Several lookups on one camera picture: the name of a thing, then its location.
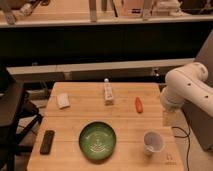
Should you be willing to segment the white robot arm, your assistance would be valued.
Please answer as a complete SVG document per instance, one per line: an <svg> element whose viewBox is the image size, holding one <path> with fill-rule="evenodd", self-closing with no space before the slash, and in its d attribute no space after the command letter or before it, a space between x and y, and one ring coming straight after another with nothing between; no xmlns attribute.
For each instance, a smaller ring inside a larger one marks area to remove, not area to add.
<svg viewBox="0 0 213 171"><path fill-rule="evenodd" d="M185 101L190 101L213 117L213 88L205 84L207 78L208 69L200 62L186 64L166 74L166 86L160 93L164 126L172 125L176 111Z"/></svg>

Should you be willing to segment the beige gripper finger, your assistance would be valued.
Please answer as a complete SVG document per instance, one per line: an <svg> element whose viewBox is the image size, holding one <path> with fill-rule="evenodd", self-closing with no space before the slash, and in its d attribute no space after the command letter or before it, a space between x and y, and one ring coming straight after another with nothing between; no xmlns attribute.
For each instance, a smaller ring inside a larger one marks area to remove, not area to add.
<svg viewBox="0 0 213 171"><path fill-rule="evenodd" d="M163 112L163 125L164 126L171 126L175 121L176 113L175 112Z"/></svg>

